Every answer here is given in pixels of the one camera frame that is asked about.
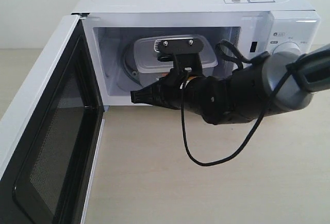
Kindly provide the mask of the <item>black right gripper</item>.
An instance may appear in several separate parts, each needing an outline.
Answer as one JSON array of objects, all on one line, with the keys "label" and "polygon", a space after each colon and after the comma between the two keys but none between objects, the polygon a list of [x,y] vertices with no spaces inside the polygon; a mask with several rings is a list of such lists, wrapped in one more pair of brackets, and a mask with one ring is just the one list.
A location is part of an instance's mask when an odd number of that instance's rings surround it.
[{"label": "black right gripper", "polygon": [[232,110],[229,103],[225,80],[215,77],[194,76],[183,86],[183,77],[175,80],[169,76],[161,78],[140,90],[131,91],[131,102],[134,104],[164,105],[168,109],[198,114],[202,119],[213,125],[227,123]]}]

